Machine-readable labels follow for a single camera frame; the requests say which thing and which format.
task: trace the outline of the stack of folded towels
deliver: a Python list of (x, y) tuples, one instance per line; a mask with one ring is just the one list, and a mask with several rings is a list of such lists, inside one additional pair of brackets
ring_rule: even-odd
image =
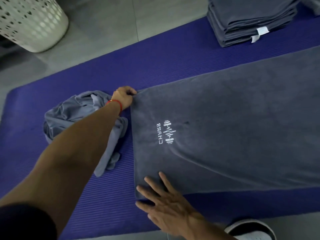
[(320, 15), (320, 0), (301, 0), (307, 7), (313, 9), (314, 14)]
[(299, 0), (209, 0), (208, 20), (222, 47), (252, 39), (257, 28), (285, 27), (297, 14)]

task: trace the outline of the dark sleeve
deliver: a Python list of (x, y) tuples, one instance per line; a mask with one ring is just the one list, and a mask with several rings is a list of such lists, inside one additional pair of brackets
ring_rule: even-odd
[(0, 207), (1, 239), (57, 239), (56, 226), (44, 211), (26, 204)]

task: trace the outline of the ribbed mat texture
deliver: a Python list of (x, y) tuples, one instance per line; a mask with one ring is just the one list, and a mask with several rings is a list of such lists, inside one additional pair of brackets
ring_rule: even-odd
[[(27, 176), (46, 148), (44, 113), (70, 96), (88, 90), (111, 94), (123, 85), (140, 90), (314, 47), (320, 45), (318, 27), (320, 18), (300, 8), (286, 28), (266, 34), (254, 44), (222, 49), (204, 17), (12, 90), (0, 125), (0, 197)], [(123, 116), (130, 120), (130, 111), (124, 111)], [(61, 239), (157, 229), (134, 205), (130, 126), (118, 148), (122, 157), (115, 169), (90, 179)], [(187, 198), (215, 222), (320, 211), (320, 188), (195, 194)]]

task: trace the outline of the gray tile floor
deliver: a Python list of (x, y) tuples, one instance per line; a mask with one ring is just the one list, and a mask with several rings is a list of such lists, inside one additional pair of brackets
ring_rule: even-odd
[[(207, 0), (57, 0), (70, 18), (65, 37), (32, 54), (0, 49), (0, 112), (13, 88), (86, 62), (205, 16)], [(265, 219), (281, 240), (319, 239), (320, 213)], [(175, 238), (161, 231), (99, 240)]]

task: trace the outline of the hand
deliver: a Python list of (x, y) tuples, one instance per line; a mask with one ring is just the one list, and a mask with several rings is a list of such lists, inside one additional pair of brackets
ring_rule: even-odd
[(134, 90), (132, 87), (124, 86), (114, 91), (111, 99), (120, 101), (120, 103), (122, 104), (122, 109), (124, 110), (132, 104), (132, 95), (136, 94), (137, 91)]
[(137, 186), (138, 192), (154, 202), (155, 206), (147, 205), (140, 201), (136, 202), (136, 206), (148, 213), (148, 218), (163, 232), (174, 236), (184, 236), (190, 227), (190, 220), (199, 219), (204, 221), (204, 217), (172, 187), (164, 173), (160, 172), (159, 176), (168, 189), (168, 192), (162, 190), (162, 188), (149, 177), (145, 177), (145, 181), (159, 196), (144, 189), (142, 186)]

